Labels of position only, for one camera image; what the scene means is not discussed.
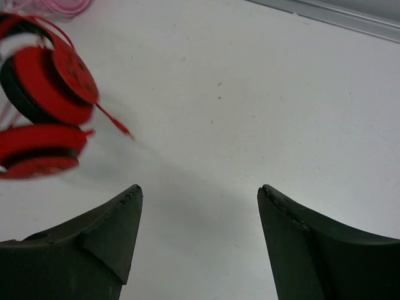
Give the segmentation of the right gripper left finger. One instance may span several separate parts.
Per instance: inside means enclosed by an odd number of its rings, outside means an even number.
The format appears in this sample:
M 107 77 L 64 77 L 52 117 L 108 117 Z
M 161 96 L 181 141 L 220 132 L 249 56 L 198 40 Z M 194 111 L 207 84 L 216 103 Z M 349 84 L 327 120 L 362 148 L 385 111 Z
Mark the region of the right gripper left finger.
M 142 208 L 135 184 L 58 226 L 1 242 L 1 299 L 119 299 Z

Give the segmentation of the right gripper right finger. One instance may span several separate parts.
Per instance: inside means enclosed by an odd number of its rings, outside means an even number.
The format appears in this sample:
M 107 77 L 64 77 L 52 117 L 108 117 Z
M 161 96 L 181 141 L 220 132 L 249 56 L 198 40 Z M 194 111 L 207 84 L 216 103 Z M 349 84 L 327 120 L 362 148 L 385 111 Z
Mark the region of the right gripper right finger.
M 257 203 L 279 299 L 399 299 L 399 240 L 309 209 L 270 185 Z

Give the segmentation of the red black headphones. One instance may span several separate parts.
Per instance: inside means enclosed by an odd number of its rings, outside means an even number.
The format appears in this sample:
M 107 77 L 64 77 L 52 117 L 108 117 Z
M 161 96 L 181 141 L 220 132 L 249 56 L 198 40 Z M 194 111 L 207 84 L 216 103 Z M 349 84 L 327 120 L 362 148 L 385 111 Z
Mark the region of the red black headphones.
M 57 26 L 40 24 L 39 16 L 1 13 L 1 39 L 22 33 L 48 39 L 26 46 L 1 66 L 1 87 L 10 107 L 30 121 L 1 131 L 1 179 L 52 176 L 78 166 L 92 130 L 83 131 L 99 100 L 96 83 L 70 38 Z

